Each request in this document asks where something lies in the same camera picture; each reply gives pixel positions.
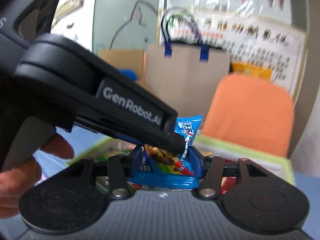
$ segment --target air conditioner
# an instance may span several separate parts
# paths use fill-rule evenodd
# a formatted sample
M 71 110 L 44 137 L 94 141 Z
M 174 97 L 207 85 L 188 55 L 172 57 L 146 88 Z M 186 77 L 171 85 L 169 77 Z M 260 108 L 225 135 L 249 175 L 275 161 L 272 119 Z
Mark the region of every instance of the air conditioner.
M 56 21 L 65 17 L 70 12 L 83 6 L 84 0 L 59 0 L 54 19 Z

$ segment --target snack package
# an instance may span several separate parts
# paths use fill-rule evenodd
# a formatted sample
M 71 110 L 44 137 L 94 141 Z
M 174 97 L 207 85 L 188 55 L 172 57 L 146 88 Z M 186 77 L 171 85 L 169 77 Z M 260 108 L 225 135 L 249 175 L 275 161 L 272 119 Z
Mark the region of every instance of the snack package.
M 196 188 L 199 178 L 195 177 L 187 157 L 201 120 L 201 115 L 177 119 L 175 132 L 184 137 L 185 149 L 184 152 L 176 157 L 167 150 L 145 145 L 141 158 L 141 172 L 138 172 L 129 181 L 138 185 L 152 187 Z
M 201 115 L 190 118 L 177 118 L 175 132 L 185 139 L 185 150 L 176 157 L 167 150 L 146 145 L 141 160 L 142 171 L 193 176 L 190 163 L 186 160 L 189 147 L 194 141 L 201 123 Z

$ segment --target orange chair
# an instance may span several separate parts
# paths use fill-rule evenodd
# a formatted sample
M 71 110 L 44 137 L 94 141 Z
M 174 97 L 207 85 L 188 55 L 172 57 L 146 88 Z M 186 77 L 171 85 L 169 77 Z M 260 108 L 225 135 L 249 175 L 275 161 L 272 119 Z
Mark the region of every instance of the orange chair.
M 287 91 L 263 79 L 231 74 L 218 85 L 202 134 L 286 157 L 293 122 Z

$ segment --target bag handle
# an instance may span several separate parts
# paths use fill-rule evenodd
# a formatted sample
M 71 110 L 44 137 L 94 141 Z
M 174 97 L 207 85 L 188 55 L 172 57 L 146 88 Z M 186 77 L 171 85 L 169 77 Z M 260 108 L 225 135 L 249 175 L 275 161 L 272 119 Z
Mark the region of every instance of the bag handle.
M 172 55 L 172 48 L 171 48 L 172 40 L 170 38 L 169 31 L 168 31 L 169 20 L 166 22 L 166 26 L 165 26 L 166 31 L 164 31 L 164 26 L 163 26 L 164 20 L 169 12 L 171 12 L 173 10 L 177 10 L 177 9 L 182 11 L 183 16 L 191 15 L 188 10 L 181 8 L 181 7 L 172 7 L 164 12 L 160 27 L 161 27 L 162 35 L 164 37 L 164 47 L 165 47 L 164 55 L 167 57 L 170 57 Z M 201 34 L 199 32 L 198 25 L 196 24 L 195 21 L 193 21 L 193 19 L 191 17 L 189 17 L 188 20 L 186 20 L 185 18 L 183 18 L 182 20 L 183 20 L 183 22 L 187 23 L 187 26 L 191 29 L 192 33 L 195 34 L 195 36 L 196 36 L 197 44 L 199 44 L 201 46 L 200 61 L 208 61 L 210 47 L 203 43 Z

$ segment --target finger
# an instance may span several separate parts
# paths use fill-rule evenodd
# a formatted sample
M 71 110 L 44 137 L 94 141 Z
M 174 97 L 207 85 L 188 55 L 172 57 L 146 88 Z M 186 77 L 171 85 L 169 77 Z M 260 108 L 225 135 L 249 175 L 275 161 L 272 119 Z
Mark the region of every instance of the finger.
M 20 197 L 41 178 L 41 167 L 32 157 L 26 163 L 0 173 L 0 198 Z
M 19 199 L 19 197 L 0 198 L 0 208 L 17 208 Z
M 10 218 L 18 214 L 18 208 L 0 208 L 0 219 Z
M 74 151 L 71 145 L 57 133 L 50 138 L 40 150 L 62 159 L 72 159 L 74 157 Z

